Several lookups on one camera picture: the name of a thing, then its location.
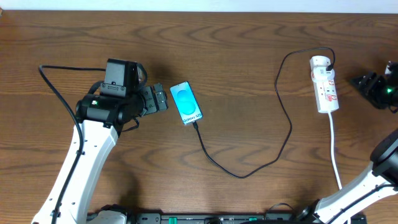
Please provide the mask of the Galaxy smartphone with cyan screen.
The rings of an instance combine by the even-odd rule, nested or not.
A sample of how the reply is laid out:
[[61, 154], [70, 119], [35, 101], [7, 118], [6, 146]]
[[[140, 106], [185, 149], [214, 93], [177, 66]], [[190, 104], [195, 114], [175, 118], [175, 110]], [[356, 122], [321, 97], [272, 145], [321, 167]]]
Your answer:
[[170, 87], [170, 92], [183, 124], [193, 123], [203, 118], [203, 113], [189, 82]]

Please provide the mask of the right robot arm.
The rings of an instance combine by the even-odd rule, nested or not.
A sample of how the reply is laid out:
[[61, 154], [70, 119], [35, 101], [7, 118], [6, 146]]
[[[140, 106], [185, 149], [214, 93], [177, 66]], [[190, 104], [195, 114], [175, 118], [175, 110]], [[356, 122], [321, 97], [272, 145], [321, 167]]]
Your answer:
[[[369, 73], [351, 84], [373, 105], [397, 106], [397, 70], [385, 75]], [[397, 194], [397, 130], [373, 150], [370, 163], [354, 180], [335, 194], [314, 201], [295, 220], [305, 223], [345, 223], [380, 199]]]

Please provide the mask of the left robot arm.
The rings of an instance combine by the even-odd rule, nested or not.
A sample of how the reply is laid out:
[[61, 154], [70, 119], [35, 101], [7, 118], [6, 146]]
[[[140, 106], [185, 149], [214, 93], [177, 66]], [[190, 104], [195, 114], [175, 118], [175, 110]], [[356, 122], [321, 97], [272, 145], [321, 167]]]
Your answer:
[[91, 86], [73, 110], [45, 76], [44, 82], [66, 107], [74, 122], [73, 137], [62, 168], [32, 223], [135, 223], [135, 217], [118, 205], [89, 214], [101, 170], [124, 125], [164, 111], [167, 97], [160, 83], [148, 86], [147, 72], [139, 62], [108, 59], [105, 78]]

